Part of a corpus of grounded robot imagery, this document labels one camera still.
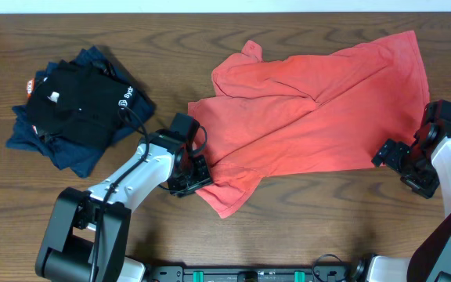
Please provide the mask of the red orange t-shirt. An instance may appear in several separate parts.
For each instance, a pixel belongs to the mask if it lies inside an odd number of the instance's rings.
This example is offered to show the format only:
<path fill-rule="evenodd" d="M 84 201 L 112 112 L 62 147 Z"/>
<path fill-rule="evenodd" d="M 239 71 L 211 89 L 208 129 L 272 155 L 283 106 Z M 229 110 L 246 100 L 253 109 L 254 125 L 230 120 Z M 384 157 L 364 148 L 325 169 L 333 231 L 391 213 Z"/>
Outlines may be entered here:
<path fill-rule="evenodd" d="M 213 179 L 198 194 L 221 218 L 266 177 L 370 168 L 387 140 L 413 141 L 430 99 L 413 31 L 276 61 L 250 41 L 211 82 L 215 94 L 188 113 Z"/>

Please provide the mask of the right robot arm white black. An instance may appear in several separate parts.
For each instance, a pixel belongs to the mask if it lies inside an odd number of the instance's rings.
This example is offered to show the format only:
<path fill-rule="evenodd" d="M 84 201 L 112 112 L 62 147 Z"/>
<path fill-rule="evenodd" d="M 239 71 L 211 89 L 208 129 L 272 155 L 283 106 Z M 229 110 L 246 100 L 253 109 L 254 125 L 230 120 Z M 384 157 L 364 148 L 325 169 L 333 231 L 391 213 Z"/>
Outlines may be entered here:
<path fill-rule="evenodd" d="M 429 103 L 413 143 L 388 139 L 372 162 L 398 173 L 404 184 L 424 198 L 441 190 L 445 218 L 411 258 L 373 256 L 363 280 L 451 281 L 451 102 Z"/>

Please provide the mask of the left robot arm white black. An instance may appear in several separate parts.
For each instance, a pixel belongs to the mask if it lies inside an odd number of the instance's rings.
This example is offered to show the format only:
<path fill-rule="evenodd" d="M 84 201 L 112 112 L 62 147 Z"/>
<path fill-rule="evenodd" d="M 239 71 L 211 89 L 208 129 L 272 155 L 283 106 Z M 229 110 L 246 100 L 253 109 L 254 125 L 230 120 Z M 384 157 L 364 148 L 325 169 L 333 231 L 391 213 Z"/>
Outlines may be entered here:
<path fill-rule="evenodd" d="M 160 184 L 192 193 L 210 177 L 193 133 L 161 129 L 141 138 L 117 171 L 56 199 L 34 270 L 50 281 L 141 281 L 146 267 L 126 256 L 132 213 Z"/>

